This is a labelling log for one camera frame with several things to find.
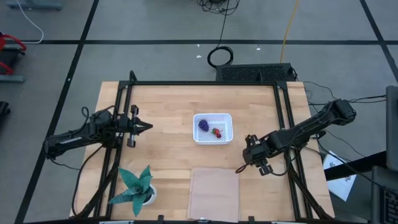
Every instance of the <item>white plastic basket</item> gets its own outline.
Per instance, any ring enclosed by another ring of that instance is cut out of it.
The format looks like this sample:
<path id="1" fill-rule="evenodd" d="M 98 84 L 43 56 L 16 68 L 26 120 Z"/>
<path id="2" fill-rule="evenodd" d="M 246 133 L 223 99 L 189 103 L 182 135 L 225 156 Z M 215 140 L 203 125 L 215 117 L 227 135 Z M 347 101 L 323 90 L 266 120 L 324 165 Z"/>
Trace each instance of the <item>white plastic basket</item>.
<path id="1" fill-rule="evenodd" d="M 209 130 L 203 131 L 199 128 L 199 122 L 205 119 L 209 125 Z M 221 138 L 217 138 L 211 133 L 213 128 L 219 129 Z M 207 113 L 196 114 L 193 117 L 193 140 L 199 145 L 221 145 L 229 144 L 234 138 L 232 130 L 232 117 L 227 113 Z"/>

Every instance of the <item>green plant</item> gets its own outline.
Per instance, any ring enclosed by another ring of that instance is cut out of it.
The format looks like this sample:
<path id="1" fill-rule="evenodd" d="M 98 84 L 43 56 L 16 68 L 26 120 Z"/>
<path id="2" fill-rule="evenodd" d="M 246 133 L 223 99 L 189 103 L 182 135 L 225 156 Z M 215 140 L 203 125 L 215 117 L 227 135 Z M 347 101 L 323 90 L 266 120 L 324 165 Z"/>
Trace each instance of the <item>green plant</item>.
<path id="1" fill-rule="evenodd" d="M 149 165 L 142 171 L 139 178 L 132 172 L 120 167 L 119 172 L 128 189 L 113 197 L 109 203 L 132 202 L 132 211 L 137 216 L 141 211 L 142 204 L 154 194 L 154 189 L 149 187 L 150 180 L 152 180 Z"/>

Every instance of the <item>white cable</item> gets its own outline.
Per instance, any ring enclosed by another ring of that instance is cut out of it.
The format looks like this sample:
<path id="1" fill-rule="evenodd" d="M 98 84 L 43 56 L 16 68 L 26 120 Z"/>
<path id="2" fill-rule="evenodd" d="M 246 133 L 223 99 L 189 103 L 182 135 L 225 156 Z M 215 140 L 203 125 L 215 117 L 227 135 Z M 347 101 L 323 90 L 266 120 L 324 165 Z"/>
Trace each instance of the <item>white cable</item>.
<path id="1" fill-rule="evenodd" d="M 25 12 L 24 12 L 24 10 L 22 9 L 22 6 L 21 6 L 21 4 L 19 3 L 19 1 L 18 1 L 18 0 L 15 0 L 15 1 L 17 1 L 18 5 L 19 5 L 19 9 L 21 10 L 21 12 L 22 12 L 23 15 L 25 16 L 25 18 L 26 18 L 33 26 L 35 26 L 35 27 L 42 33 L 42 38 L 40 38 L 39 41 L 37 41 L 37 42 L 23 42 L 23 43 L 24 43 L 24 44 L 39 44 L 39 43 L 41 43 L 41 42 L 43 41 L 43 38 L 44 38 L 44 32 L 42 31 L 42 29 L 40 29 L 36 24 L 34 24 L 34 22 L 32 22 L 32 21 L 25 15 Z"/>

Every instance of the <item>purple grapes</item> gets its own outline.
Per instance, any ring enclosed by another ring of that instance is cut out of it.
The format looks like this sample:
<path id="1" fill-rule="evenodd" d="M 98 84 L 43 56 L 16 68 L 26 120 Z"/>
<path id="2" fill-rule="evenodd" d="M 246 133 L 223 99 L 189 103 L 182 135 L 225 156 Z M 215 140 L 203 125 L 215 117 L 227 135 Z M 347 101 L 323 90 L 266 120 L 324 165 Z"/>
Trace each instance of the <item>purple grapes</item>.
<path id="1" fill-rule="evenodd" d="M 199 128 L 204 130 L 204 131 L 208 131 L 209 130 L 209 124 L 207 123 L 206 120 L 201 120 L 199 122 Z"/>

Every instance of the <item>wooden tabletop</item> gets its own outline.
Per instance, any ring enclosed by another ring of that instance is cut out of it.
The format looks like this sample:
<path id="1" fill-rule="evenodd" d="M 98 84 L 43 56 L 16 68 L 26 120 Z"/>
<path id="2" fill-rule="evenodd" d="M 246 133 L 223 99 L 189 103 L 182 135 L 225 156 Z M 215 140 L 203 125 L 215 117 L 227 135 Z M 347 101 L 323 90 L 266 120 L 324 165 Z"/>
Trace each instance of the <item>wooden tabletop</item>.
<path id="1" fill-rule="evenodd" d="M 117 87 L 118 82 L 102 83 L 96 110 L 114 104 Z M 291 82 L 288 88 L 297 124 L 310 117 L 303 83 Z M 114 220 L 156 220 L 158 215 L 164 215 L 165 220 L 186 220 L 192 168 L 237 169 L 244 164 L 242 150 L 246 147 L 246 135 L 261 137 L 279 129 L 271 86 L 138 85 L 132 88 L 131 103 L 139 107 L 138 117 L 154 127 L 136 138 L 135 148 L 127 147 L 124 140 L 120 166 L 139 175 L 150 164 L 157 198 L 152 205 L 143 207 L 138 217 L 134 217 L 131 203 L 114 205 L 111 217 Z M 284 101 L 281 103 L 285 125 L 289 127 Z M 197 113 L 229 113 L 234 131 L 231 143 L 198 146 L 192 136 L 192 119 Z M 85 158 L 98 147 L 97 144 L 86 147 Z M 318 150 L 314 140 L 310 140 L 308 147 Z M 75 200 L 77 211 L 83 209 L 98 188 L 104 154 L 105 149 L 100 150 L 81 173 Z M 334 216 L 320 156 L 308 149 L 303 149 L 301 155 L 309 191 L 325 211 Z M 269 163 L 274 172 L 285 171 L 282 154 L 269 159 Z M 125 189 L 118 175 L 116 194 Z M 300 211 L 305 217 L 298 188 L 297 192 Z M 108 190 L 103 195 L 102 215 L 107 201 Z M 287 175 L 261 176 L 257 168 L 247 167 L 239 175 L 239 207 L 240 220 L 247 220 L 248 216 L 254 216 L 256 221 L 294 220 Z"/>

